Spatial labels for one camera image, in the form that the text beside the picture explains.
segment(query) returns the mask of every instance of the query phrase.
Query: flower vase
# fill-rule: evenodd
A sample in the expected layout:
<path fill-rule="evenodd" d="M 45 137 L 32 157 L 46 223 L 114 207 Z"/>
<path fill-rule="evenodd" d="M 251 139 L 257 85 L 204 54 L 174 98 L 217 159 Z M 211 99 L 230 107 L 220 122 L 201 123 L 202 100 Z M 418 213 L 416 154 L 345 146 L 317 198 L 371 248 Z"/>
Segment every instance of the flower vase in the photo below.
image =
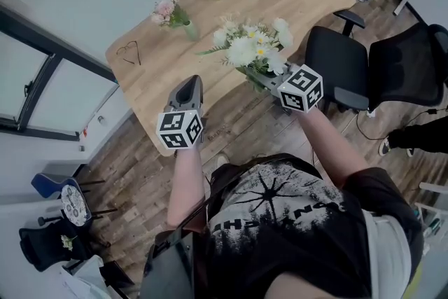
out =
<path fill-rule="evenodd" d="M 187 38 L 190 41 L 198 41 L 199 40 L 199 31 L 197 30 L 196 26 L 193 24 L 191 20 L 187 21 L 183 25 L 183 29 L 185 30 L 185 33 L 187 34 Z"/>

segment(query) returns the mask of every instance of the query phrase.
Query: wooden floor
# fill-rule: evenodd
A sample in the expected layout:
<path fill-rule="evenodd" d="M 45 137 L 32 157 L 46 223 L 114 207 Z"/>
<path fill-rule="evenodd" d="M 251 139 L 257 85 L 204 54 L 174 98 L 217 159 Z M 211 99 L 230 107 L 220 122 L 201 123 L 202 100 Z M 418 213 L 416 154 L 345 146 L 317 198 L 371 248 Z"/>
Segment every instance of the wooden floor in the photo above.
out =
<path fill-rule="evenodd" d="M 354 38 L 369 48 L 374 41 L 398 34 L 417 20 L 404 8 L 399 16 L 393 9 L 399 0 L 369 0 L 352 9 L 362 16 L 366 29 L 354 29 Z M 320 25 L 341 31 L 343 21 L 335 16 L 322 19 Z M 303 62 L 305 43 L 297 52 Z M 370 137 L 383 137 L 415 114 L 420 106 L 400 102 L 382 104 L 376 118 L 359 115 L 361 129 Z M 223 151 L 232 163 L 242 164 L 257 155 L 288 152 L 311 162 L 311 149 L 293 116 L 288 117 L 272 104 L 267 94 L 254 92 L 249 84 L 234 89 L 206 115 L 208 118 L 203 143 L 204 173 L 214 169 L 214 156 Z M 329 113 L 334 126 L 362 153 L 372 166 L 388 170 L 404 196 L 410 202 L 422 200 L 420 181 L 445 184 L 448 178 L 448 156 L 417 150 L 409 159 L 405 150 L 394 150 L 386 157 L 378 156 L 380 141 L 368 141 L 356 128 L 355 114 Z M 437 116 L 422 115 L 417 123 Z M 316 167 L 324 174 L 319 164 Z M 167 214 L 173 158 L 158 155 L 135 116 L 113 135 L 111 140 L 84 169 L 79 181 L 104 179 L 106 183 L 92 188 L 87 194 L 91 209 L 116 207 L 118 211 L 94 222 L 94 231 L 112 245 L 102 256 L 114 259 L 136 282 L 141 281 L 146 253 L 154 236 L 164 228 Z"/>

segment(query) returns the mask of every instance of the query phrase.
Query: chair armrest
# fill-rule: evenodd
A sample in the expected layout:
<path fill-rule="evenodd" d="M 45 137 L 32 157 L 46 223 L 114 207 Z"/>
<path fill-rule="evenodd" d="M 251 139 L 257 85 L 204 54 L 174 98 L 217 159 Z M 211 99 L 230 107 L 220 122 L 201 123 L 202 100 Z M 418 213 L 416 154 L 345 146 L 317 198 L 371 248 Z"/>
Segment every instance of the chair armrest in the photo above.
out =
<path fill-rule="evenodd" d="M 369 108 L 369 99 L 342 88 L 335 88 L 335 100 L 350 109 L 364 111 Z"/>
<path fill-rule="evenodd" d="M 364 19 L 361 16 L 359 16 L 358 14 L 355 14 L 351 11 L 346 11 L 346 10 L 336 11 L 333 14 L 341 19 L 344 19 L 347 22 L 350 22 L 352 24 L 359 26 L 360 28 L 365 29 Z"/>

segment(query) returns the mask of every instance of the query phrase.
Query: black pants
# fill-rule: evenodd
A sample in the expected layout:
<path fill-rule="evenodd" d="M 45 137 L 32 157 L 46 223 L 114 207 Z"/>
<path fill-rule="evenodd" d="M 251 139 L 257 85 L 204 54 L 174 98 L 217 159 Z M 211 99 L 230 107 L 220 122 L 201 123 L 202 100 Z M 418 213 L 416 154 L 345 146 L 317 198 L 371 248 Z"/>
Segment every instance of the black pants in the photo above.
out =
<path fill-rule="evenodd" d="M 425 125 L 394 130 L 388 141 L 391 148 L 420 148 L 426 152 L 448 153 L 448 116 Z"/>

